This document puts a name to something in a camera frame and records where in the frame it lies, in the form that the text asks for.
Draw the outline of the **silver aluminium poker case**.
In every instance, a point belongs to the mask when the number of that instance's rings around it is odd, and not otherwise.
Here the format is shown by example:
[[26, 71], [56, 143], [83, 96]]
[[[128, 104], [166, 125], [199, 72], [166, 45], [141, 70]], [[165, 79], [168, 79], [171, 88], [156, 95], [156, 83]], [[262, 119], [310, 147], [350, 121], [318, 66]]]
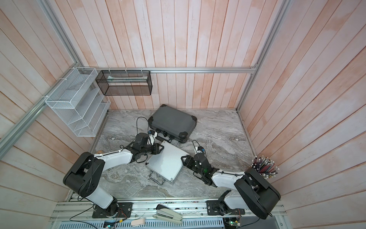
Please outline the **silver aluminium poker case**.
[[150, 170], [149, 179], [160, 186], [167, 181], [174, 183], [183, 167], [181, 158], [189, 155], [166, 141], [162, 146], [161, 153], [152, 155], [145, 164]]

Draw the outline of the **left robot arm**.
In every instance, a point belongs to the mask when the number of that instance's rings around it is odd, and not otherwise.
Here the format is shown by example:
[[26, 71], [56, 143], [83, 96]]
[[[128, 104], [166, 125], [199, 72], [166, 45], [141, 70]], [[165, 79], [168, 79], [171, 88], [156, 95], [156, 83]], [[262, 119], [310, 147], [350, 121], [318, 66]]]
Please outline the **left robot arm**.
[[142, 156], [158, 155], [163, 149], [164, 146], [155, 142], [153, 135], [138, 133], [130, 144], [119, 150], [103, 154], [82, 153], [66, 173], [63, 183], [80, 197], [114, 215], [117, 201], [99, 185], [102, 173], [119, 165], [137, 162]]

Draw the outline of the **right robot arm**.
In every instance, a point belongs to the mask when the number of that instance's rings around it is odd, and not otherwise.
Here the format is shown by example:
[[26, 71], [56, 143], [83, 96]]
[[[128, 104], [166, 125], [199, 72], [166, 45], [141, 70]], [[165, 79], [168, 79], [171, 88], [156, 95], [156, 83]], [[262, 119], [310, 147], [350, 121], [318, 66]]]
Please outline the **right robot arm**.
[[234, 210], [249, 209], [260, 219], [266, 219], [281, 199], [279, 192], [253, 168], [236, 173], [216, 169], [205, 153], [183, 156], [181, 161], [206, 185], [227, 188], [212, 207], [222, 216]]

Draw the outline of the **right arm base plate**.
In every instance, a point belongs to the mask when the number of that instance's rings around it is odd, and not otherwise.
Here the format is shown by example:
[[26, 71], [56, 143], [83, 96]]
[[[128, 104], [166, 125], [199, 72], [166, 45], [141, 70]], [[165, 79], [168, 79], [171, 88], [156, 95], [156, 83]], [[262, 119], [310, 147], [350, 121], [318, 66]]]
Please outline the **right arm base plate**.
[[244, 209], [230, 209], [223, 201], [208, 200], [206, 201], [207, 214], [209, 216], [224, 215], [245, 215]]

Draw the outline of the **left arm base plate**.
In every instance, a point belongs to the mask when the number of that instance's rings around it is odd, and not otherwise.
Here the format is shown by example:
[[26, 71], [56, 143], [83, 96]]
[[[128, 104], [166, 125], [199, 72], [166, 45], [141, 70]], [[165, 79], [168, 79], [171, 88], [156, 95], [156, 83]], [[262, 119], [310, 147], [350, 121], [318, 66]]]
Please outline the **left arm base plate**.
[[92, 218], [129, 218], [132, 213], [132, 202], [112, 202], [109, 207], [103, 209], [98, 205], [95, 205]]

